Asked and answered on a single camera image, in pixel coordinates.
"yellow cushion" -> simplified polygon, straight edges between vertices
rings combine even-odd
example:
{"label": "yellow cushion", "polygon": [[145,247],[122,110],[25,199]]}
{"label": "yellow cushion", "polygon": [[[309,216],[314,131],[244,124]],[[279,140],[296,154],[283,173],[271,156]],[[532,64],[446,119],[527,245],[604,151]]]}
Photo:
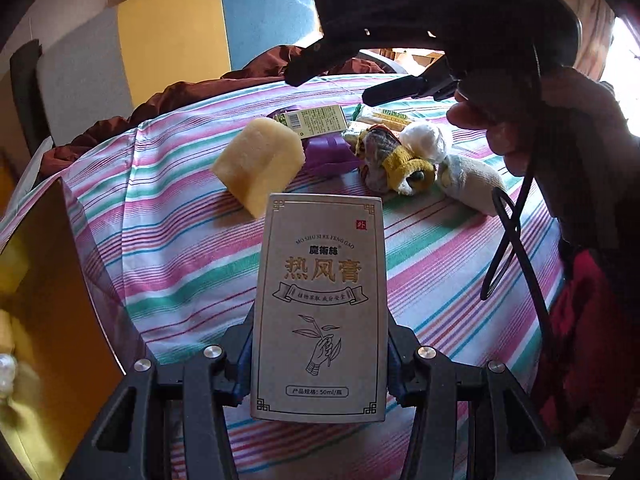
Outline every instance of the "yellow cushion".
{"label": "yellow cushion", "polygon": [[222,0],[127,0],[117,10],[134,107],[177,81],[231,70]]}

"silver screw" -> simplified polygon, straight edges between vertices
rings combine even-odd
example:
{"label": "silver screw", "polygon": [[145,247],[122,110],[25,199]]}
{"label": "silver screw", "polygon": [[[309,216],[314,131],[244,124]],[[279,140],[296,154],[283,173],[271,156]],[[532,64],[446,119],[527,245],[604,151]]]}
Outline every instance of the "silver screw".
{"label": "silver screw", "polygon": [[430,346],[421,346],[418,348],[418,355],[423,359],[433,359],[438,355],[435,348],[431,348]]}
{"label": "silver screw", "polygon": [[506,369],[504,363],[500,361],[489,361],[489,370],[494,374],[501,374]]}
{"label": "silver screw", "polygon": [[137,372],[146,372],[151,368],[151,361],[149,359],[138,359],[133,365],[133,369]]}
{"label": "silver screw", "polygon": [[204,357],[208,357],[209,359],[215,359],[216,357],[220,357],[222,355],[222,346],[219,345],[211,345],[207,346],[204,349]]}

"purple package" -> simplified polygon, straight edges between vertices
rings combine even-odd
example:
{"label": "purple package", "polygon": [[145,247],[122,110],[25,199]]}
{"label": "purple package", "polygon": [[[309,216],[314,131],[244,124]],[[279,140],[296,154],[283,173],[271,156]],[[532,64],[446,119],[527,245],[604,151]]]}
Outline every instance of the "purple package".
{"label": "purple package", "polygon": [[[268,115],[303,110],[299,106],[280,108]],[[336,176],[356,170],[362,161],[354,155],[341,134],[327,134],[302,140],[305,150],[305,163],[302,170],[314,176]]]}

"pink striped fabric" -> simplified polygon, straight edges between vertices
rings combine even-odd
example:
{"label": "pink striped fabric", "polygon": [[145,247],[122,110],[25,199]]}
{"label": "pink striped fabric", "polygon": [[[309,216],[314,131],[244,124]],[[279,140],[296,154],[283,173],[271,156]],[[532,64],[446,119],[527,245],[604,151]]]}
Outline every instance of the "pink striped fabric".
{"label": "pink striped fabric", "polygon": [[[94,301],[119,301],[161,363],[186,359],[242,320],[255,297],[262,220],[251,219],[209,171],[215,158],[257,116],[290,105],[329,104],[340,104],[349,114],[365,88],[393,77],[332,76],[297,89],[276,83],[147,121],[41,184],[2,221],[0,242],[60,179],[74,235],[82,241],[83,271],[94,284]],[[451,104],[409,100],[389,107],[446,123]],[[452,150],[496,168],[510,195],[517,195],[520,180],[506,172],[482,132],[454,131]],[[369,194],[356,172],[330,179],[299,174],[288,191]],[[479,365],[500,359],[526,385],[535,370],[539,335],[519,267],[510,268],[489,300],[479,300],[482,278],[502,236],[500,222],[445,197],[437,186],[416,197],[389,194],[383,203],[388,305],[396,321],[456,361]],[[522,225],[524,245],[550,303],[561,283],[559,232],[535,186]],[[113,309],[109,304],[102,312],[110,316]],[[240,476],[397,478],[414,414],[392,397],[386,410],[382,424],[315,426],[251,420],[246,405],[228,409]],[[459,416],[464,428],[466,410]],[[171,450],[175,479],[186,476],[180,428],[177,408]],[[458,461],[463,460],[460,452]]]}

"sponge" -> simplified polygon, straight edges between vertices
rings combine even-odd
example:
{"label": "sponge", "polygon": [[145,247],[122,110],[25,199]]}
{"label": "sponge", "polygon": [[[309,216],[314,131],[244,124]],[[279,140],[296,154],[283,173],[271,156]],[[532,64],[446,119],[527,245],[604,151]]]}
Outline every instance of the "sponge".
{"label": "sponge", "polygon": [[305,163],[302,142],[273,119],[254,119],[213,163],[211,171],[254,218],[271,193],[283,192]]}

